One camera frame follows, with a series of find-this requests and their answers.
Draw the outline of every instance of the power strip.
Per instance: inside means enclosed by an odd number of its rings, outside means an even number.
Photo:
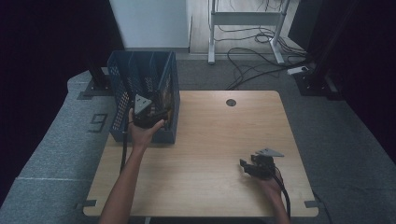
[[[301,74],[301,73],[306,73],[309,71],[309,68],[306,66],[301,66],[301,67],[295,67],[288,69],[288,75],[296,75],[296,74]]]

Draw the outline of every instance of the white wall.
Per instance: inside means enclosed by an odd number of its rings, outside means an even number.
[[[125,49],[188,48],[187,0],[110,0]]]

